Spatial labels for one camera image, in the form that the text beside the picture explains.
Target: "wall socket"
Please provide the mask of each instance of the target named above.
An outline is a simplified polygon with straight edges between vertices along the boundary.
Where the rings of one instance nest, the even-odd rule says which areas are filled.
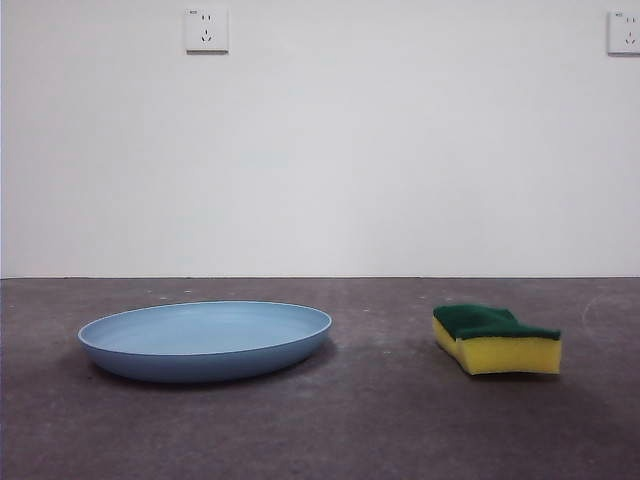
[[[640,55],[640,12],[609,12],[609,55]]]
[[[184,13],[187,52],[228,53],[229,12],[224,7],[189,8]]]

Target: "yellow sponge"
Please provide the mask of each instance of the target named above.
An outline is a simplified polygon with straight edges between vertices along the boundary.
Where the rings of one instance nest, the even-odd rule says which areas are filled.
[[[437,307],[433,331],[438,344],[471,375],[560,372],[560,331],[521,324],[505,309]]]

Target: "scrubbing sponge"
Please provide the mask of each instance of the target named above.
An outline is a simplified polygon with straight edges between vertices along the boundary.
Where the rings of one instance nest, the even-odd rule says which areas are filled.
[[[506,309],[446,305],[433,310],[438,344],[471,375],[560,373],[559,330],[519,323]]]

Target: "white wall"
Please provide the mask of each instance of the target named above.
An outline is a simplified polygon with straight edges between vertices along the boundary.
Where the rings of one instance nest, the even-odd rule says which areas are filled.
[[[5,277],[640,274],[637,1],[228,4],[3,1]]]

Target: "blue plate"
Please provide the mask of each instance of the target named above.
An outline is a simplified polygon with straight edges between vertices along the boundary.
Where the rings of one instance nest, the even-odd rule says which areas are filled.
[[[91,322],[78,339],[100,367],[151,382],[252,377],[308,357],[331,317],[301,305],[200,302],[143,308]]]

